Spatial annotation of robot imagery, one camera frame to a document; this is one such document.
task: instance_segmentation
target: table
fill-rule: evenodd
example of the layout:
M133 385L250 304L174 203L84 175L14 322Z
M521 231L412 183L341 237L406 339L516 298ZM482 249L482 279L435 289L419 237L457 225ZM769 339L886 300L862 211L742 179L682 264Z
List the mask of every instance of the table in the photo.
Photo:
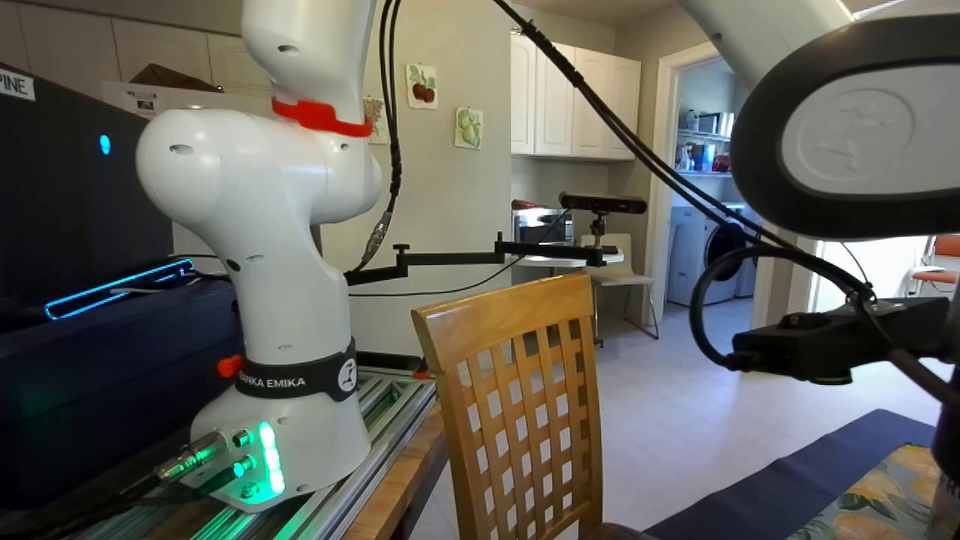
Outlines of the table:
M953 538L956 513L936 513L941 470L930 448L902 444L788 540Z
M349 540L412 538L417 517L446 464L441 404L431 404L417 435L398 451L382 486L369 494Z

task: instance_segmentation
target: appliance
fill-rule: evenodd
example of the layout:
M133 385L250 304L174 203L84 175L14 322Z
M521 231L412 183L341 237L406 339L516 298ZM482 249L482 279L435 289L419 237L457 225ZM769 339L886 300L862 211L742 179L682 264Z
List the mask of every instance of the appliance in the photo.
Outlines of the appliance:
M679 306L690 306L696 279L711 266L711 261L716 261L719 255L738 245L743 245L743 227L738 221L716 225L715 218L701 217L696 206L674 206L666 300ZM705 304L749 298L753 281L755 281L753 261L743 261L711 284Z
M41 508L181 432L243 346L233 289L168 259L134 175L147 121L0 80L0 508Z
M512 211L512 237L516 242L535 245L574 245L574 217L560 206L521 206Z
M0 93L0 331L40 304L153 266L170 221L134 177L142 117L0 66L30 93Z

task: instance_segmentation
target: doorway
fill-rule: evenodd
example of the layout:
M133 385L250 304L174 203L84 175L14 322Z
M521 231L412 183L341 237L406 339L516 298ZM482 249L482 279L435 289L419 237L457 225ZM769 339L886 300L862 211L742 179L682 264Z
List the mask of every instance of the doorway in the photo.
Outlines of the doorway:
M679 162L679 149L690 142L687 130L682 130L682 110L690 108L690 91L684 91L684 78L701 78L701 72L716 68L719 54L711 43L669 54L661 61L657 68L657 108L653 108L653 149L666 159L674 162L682 168L690 168L684 162ZM730 110L738 108L742 97L699 97L694 98L694 108L711 113L711 110ZM684 177L696 177L696 183L716 194L719 201L726 201L730 206L746 206L736 185L733 177L726 175L705 175L701 165L696 165L696 171L684 171ZM684 206L684 201L664 185L661 179L652 179L652 225L649 225L649 242L646 242L646 261L649 272L653 272L653 292L652 300L653 306L669 317L679 313L687 313L690 306L690 292L694 281L699 279L699 272L705 270L705 251L707 242L716 237L716 231L723 231L716 221L705 218L699 211L694 211L690 203ZM755 326L755 322L761 322L755 315L755 306L761 304L761 266L743 266L738 270L738 275L716 281L707 294L711 306L705 308L707 322L716 313L716 326L726 326L716 339L730 339L733 333L742 333L746 326Z

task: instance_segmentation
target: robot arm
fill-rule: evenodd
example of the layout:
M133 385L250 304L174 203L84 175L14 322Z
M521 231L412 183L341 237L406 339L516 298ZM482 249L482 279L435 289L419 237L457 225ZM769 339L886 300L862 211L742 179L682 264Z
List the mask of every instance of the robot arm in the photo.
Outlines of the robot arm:
M313 242L313 225L382 191L361 98L369 23L372 0L245 0L243 39L279 117L168 110L137 145L145 191L229 264L243 326L233 388L193 422L205 460L168 470L250 513L333 486L369 452L349 284Z

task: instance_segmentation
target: chair backrest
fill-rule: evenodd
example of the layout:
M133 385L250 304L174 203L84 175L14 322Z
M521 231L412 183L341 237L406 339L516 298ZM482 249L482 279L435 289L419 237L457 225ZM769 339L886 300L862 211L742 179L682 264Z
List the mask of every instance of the chair backrest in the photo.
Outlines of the chair backrest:
M590 275L635 275L633 272L633 237L629 235L604 235L600 245L615 245L624 261L606 266L588 266Z
M600 529L600 402L584 272L413 308L438 380L458 538Z
M960 235L934 237L934 255L960 259Z

